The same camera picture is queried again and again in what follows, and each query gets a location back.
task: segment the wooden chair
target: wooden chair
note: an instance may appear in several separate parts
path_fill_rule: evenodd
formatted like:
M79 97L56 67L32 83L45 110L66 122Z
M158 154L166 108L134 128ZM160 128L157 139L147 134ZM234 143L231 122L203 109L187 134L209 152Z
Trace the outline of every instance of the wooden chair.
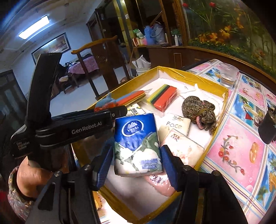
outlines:
M130 80L130 76L128 74L123 56L115 42L116 40L117 40L117 36L114 36L112 38L100 39L100 40L96 40L91 43L85 44L80 49L71 51L71 54L77 55L77 57L81 63L81 66L85 72L86 78L89 80L89 83L96 95L97 100L100 99L100 97L103 96L103 94L100 95L98 93L98 91L93 83L93 80L89 76L89 72L87 70L87 67L85 66L85 63L83 62L83 59L82 59L80 53L86 49L91 49L92 54L96 60L98 67L99 67L99 72L100 72L100 74L103 75L103 78L106 82L108 90L112 91L119 86L116 74L113 70L114 58L111 57L111 55L113 55L113 57L114 57L114 53L116 53L115 55L117 56L116 60L121 64L121 66L124 69L127 81Z

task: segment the ceiling light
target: ceiling light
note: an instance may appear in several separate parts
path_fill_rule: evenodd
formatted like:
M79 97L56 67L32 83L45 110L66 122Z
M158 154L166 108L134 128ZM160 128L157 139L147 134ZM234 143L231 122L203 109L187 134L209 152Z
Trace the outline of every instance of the ceiling light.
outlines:
M33 33L41 29L42 27L49 24L48 16L42 17L41 20L37 21L35 24L31 25L28 29L21 32L18 36L22 39L26 40L29 36L31 36Z

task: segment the ceiling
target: ceiling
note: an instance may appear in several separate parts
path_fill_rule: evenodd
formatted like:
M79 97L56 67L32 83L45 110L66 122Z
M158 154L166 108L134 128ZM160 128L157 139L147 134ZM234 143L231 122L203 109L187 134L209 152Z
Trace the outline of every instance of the ceiling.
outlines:
M0 37L0 66L10 67L26 49L48 37L61 26L87 22L97 6L97 0L30 0ZM26 40L18 36L32 24L48 15L50 23Z

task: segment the picture frame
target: picture frame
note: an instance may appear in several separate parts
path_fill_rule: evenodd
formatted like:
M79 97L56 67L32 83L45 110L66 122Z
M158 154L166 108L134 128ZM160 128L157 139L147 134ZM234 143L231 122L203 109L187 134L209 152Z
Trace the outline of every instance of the picture frame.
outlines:
M48 41L41 47L37 48L34 52L32 52L32 57L34 60L34 64L36 64L38 57L43 53L65 53L71 50L70 44L68 42L66 33L63 33L54 39Z

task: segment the bolt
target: bolt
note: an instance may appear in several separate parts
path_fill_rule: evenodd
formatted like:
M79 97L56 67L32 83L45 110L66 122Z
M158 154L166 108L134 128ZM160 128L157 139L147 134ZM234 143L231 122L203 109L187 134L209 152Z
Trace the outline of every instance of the bolt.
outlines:
M84 166L84 170L90 170L91 169L91 165L90 164L87 164Z
M184 170L190 170L191 167L190 167L189 165L184 165L184 166L183 166L183 169L184 169Z
M60 170L56 171L54 174L56 177L59 177L60 175L62 175L62 172Z
M218 172L217 170L215 170L214 172L213 172L213 174L215 175L215 176L219 176L221 173L220 172Z

